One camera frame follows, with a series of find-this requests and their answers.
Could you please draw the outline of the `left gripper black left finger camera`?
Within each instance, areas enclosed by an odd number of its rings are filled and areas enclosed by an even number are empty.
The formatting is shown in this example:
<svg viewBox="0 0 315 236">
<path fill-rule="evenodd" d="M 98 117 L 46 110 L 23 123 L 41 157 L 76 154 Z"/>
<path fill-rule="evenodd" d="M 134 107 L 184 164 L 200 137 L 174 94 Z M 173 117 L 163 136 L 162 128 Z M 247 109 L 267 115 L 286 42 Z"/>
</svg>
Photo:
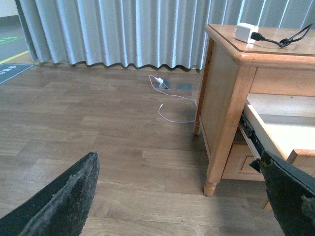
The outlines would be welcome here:
<svg viewBox="0 0 315 236">
<path fill-rule="evenodd" d="M 0 220 L 2 236 L 78 236 L 87 221 L 99 175 L 90 152 Z"/>
</svg>

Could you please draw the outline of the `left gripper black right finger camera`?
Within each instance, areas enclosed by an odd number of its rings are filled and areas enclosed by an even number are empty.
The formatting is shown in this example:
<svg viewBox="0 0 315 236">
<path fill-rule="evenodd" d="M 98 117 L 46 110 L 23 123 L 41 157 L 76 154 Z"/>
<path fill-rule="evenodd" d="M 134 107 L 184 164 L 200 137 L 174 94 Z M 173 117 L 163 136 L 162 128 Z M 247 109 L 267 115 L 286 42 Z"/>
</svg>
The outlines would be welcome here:
<svg viewBox="0 0 315 236">
<path fill-rule="evenodd" d="M 261 172 L 272 211 L 286 236 L 315 234 L 315 178 L 264 150 L 250 166 Z"/>
</svg>

